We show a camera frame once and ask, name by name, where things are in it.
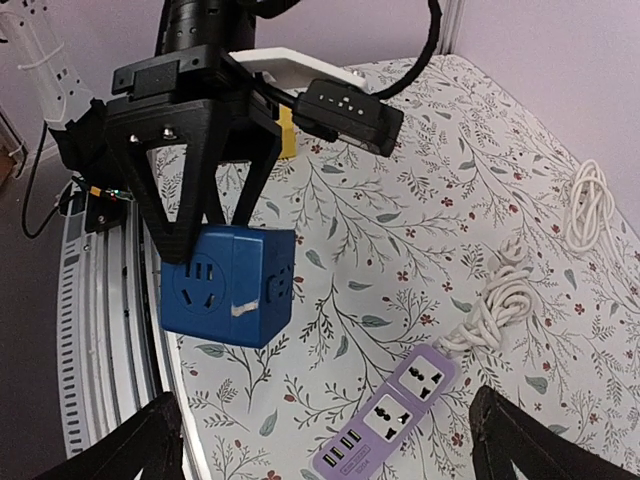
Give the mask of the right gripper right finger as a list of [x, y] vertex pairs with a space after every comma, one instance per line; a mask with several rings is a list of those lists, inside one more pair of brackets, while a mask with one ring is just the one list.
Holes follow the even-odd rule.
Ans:
[[477, 479], [634, 479], [631, 472], [580, 448], [489, 386], [469, 408]]

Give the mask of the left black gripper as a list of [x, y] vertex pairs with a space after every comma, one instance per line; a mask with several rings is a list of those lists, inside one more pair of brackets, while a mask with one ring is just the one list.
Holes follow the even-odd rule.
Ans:
[[[277, 1], [167, 1], [153, 57], [118, 68], [105, 139], [161, 259], [190, 260], [203, 214], [227, 223], [216, 183], [222, 163], [248, 163], [231, 224], [247, 226], [281, 151], [278, 108], [231, 55], [253, 52], [256, 21]], [[170, 221], [148, 159], [186, 147], [177, 217]]]

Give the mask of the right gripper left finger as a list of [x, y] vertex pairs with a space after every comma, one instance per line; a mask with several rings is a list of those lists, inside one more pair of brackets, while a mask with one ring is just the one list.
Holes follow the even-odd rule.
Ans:
[[182, 479], [182, 415], [163, 392], [118, 428], [73, 458], [40, 474], [46, 479]]

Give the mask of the yellow cube socket adapter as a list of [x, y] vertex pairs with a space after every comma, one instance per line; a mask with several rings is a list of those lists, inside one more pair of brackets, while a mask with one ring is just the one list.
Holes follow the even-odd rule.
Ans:
[[297, 138], [293, 122], [293, 114], [290, 108], [281, 105], [279, 107], [279, 119], [277, 121], [281, 127], [281, 152], [280, 160], [295, 158], [297, 155]]

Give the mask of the purple power strip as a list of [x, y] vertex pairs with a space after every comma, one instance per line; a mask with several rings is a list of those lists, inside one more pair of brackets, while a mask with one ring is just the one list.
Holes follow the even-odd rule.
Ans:
[[421, 344], [395, 368], [354, 417], [314, 456], [323, 479], [370, 479], [400, 448], [456, 376], [456, 365]]

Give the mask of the blue cube socket adapter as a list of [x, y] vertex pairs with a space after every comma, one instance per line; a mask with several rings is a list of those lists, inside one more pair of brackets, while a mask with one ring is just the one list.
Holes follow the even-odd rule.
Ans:
[[206, 225], [188, 262], [161, 266], [161, 327], [261, 349], [290, 322], [294, 266], [292, 230]]

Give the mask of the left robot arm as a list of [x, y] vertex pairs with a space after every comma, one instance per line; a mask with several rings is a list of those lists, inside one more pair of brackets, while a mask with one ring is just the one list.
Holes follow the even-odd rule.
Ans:
[[64, 165], [108, 192], [90, 200], [89, 233], [122, 224], [129, 191], [161, 258], [187, 261], [203, 221], [225, 222], [215, 184], [222, 163], [249, 173], [232, 224], [249, 222], [281, 149], [277, 101], [230, 55], [250, 47], [255, 22], [282, 2], [167, 1], [153, 57], [115, 70], [110, 101], [72, 65], [43, 1], [5, 1], [1, 32], [33, 81]]

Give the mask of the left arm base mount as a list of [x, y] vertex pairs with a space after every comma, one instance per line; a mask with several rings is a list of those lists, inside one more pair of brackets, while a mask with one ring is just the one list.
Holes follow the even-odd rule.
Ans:
[[106, 232], [125, 223], [128, 205], [134, 200], [130, 192], [101, 189], [97, 186], [89, 186], [85, 190], [87, 193], [86, 233]]

